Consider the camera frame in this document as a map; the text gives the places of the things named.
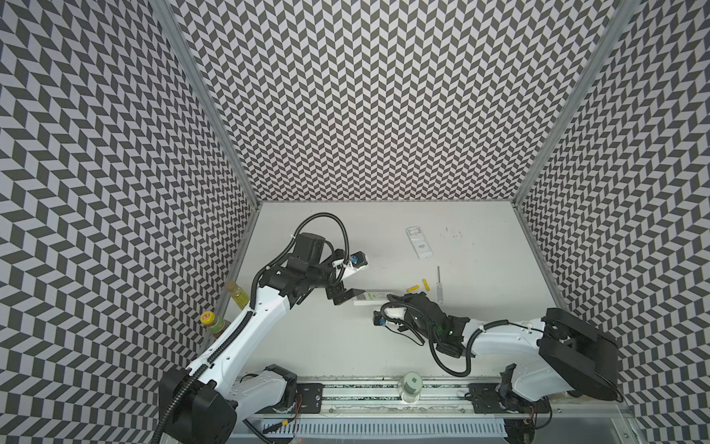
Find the white remote control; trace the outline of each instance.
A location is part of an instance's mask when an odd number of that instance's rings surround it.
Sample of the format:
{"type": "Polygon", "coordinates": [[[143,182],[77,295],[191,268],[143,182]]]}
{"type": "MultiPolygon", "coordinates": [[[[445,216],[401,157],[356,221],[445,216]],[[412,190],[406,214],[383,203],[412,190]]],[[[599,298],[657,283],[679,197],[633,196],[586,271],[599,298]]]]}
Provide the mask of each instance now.
{"type": "Polygon", "coordinates": [[[419,227],[407,228],[407,236],[409,236],[412,247],[414,247],[414,251],[417,252],[419,259],[434,256],[432,249],[429,247],[429,242],[424,238],[424,233],[422,233],[419,227]]]}

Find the black cable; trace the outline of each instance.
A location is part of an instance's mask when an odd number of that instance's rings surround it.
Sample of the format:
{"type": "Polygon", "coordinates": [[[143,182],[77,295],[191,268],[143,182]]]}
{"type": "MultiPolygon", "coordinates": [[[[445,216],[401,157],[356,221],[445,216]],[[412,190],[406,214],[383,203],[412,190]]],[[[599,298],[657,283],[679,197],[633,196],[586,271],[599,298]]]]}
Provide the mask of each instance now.
{"type": "Polygon", "coordinates": [[[244,378],[246,378],[246,377],[256,378],[257,376],[259,376],[259,375],[257,375],[256,373],[247,373],[247,374],[245,374],[244,376],[241,377],[241,379],[239,380],[239,383],[241,384],[241,382],[242,382],[242,381],[244,380],[244,378]]]}
{"type": "Polygon", "coordinates": [[[537,415],[535,415],[535,427],[533,430],[540,430],[541,428],[547,427],[547,425],[550,424],[552,421],[552,406],[550,406],[550,417],[547,419],[547,422],[542,424],[541,426],[537,426],[537,415]]]}
{"type": "Polygon", "coordinates": [[[611,381],[609,381],[607,378],[601,376],[599,373],[594,373],[596,376],[602,378],[611,388],[614,389],[616,392],[616,402],[623,402],[624,397],[623,393],[621,393],[621,390],[619,390],[618,386],[616,384],[612,384],[611,381]]]}
{"type": "Polygon", "coordinates": [[[422,338],[422,337],[418,337],[418,336],[417,336],[417,338],[422,341],[422,343],[420,344],[419,342],[415,341],[413,337],[407,336],[407,335],[405,335],[404,333],[401,333],[401,332],[392,330],[392,329],[389,328],[387,325],[385,325],[385,328],[386,328],[387,330],[390,330],[392,333],[396,333],[396,334],[398,334],[398,335],[402,335],[402,336],[406,337],[407,339],[409,339],[410,341],[414,342],[416,345],[419,345],[420,347],[424,347],[424,338],[422,338]]]}
{"type": "Polygon", "coordinates": [[[323,240],[323,242],[325,242],[325,244],[328,246],[328,248],[330,248],[330,254],[333,254],[335,252],[335,248],[333,248],[333,243],[329,242],[327,240],[323,240]]]}
{"type": "Polygon", "coordinates": [[[513,324],[513,323],[508,323],[508,325],[514,325],[514,326],[516,326],[516,327],[525,328],[526,330],[534,330],[534,331],[536,331],[536,332],[541,332],[543,335],[546,334],[545,332],[543,332],[543,331],[540,330],[539,328],[526,327],[526,326],[524,326],[524,325],[513,324]]]}
{"type": "Polygon", "coordinates": [[[264,442],[264,443],[266,443],[266,444],[276,444],[276,443],[274,443],[272,440],[269,440],[267,437],[265,437],[264,434],[263,434],[259,429],[257,429],[257,428],[255,427],[254,424],[252,424],[252,423],[249,422],[249,419],[245,419],[245,420],[242,421],[242,422],[243,422],[244,425],[245,425],[249,430],[251,430],[251,432],[252,432],[254,435],[256,435],[256,437],[259,438],[262,442],[264,442]]]}

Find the black mounting plate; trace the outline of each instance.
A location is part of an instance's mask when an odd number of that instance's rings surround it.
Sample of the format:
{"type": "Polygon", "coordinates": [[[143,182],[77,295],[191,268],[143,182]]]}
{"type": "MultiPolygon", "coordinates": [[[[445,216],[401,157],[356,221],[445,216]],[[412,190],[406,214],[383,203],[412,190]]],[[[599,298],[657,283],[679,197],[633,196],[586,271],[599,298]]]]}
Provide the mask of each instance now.
{"type": "MultiPolygon", "coordinates": [[[[474,405],[474,412],[508,413],[508,410],[501,407],[501,403],[498,401],[498,392],[496,391],[497,386],[498,385],[495,383],[469,384],[469,393],[466,396],[466,399],[474,405]]],[[[520,413],[532,413],[532,409],[530,407],[535,407],[536,413],[550,412],[550,403],[544,399],[539,399],[535,402],[531,402],[529,406],[523,407],[523,411],[520,413]]]]}
{"type": "MultiPolygon", "coordinates": [[[[296,384],[296,402],[301,403],[299,409],[299,414],[301,413],[320,413],[320,404],[323,399],[323,384],[296,384]]],[[[262,408],[257,413],[279,413],[273,409],[273,406],[262,408]]],[[[288,414],[293,415],[295,413],[294,409],[291,408],[288,414]]]]}

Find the chevron patterned wall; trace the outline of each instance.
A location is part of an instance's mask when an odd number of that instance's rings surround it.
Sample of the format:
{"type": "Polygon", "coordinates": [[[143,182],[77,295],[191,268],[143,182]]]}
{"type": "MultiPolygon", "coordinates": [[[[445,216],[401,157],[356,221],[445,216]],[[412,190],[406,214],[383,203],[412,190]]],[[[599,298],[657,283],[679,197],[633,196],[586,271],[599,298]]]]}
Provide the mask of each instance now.
{"type": "Polygon", "coordinates": [[[709,5],[643,3],[523,204],[654,443],[710,443],[709,5]]]}
{"type": "Polygon", "coordinates": [[[512,197],[614,4],[170,1],[264,200],[512,197]]]}
{"type": "Polygon", "coordinates": [[[144,0],[0,1],[0,158],[0,441],[147,442],[248,209],[144,0]]]}

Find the black bracket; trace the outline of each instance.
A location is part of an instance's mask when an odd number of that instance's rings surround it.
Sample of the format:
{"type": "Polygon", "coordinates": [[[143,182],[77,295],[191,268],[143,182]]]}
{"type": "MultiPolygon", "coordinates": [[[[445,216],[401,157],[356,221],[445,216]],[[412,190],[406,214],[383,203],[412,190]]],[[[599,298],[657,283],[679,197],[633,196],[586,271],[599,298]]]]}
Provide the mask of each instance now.
{"type": "MultiPolygon", "coordinates": [[[[474,406],[476,413],[507,413],[510,411],[511,405],[508,408],[501,405],[501,396],[498,394],[498,384],[473,383],[469,384],[469,393],[466,394],[468,399],[474,406]]],[[[520,399],[520,402],[515,406],[518,413],[532,413],[533,408],[536,413],[549,413],[550,402],[547,399],[538,399],[535,402],[529,402],[526,399],[520,399]]]]}
{"type": "MultiPolygon", "coordinates": [[[[293,415],[295,407],[298,403],[301,404],[298,412],[301,413],[320,413],[320,406],[323,402],[323,384],[296,384],[296,392],[294,402],[286,413],[293,415]]],[[[262,408],[257,413],[285,413],[279,405],[262,408]]]]}

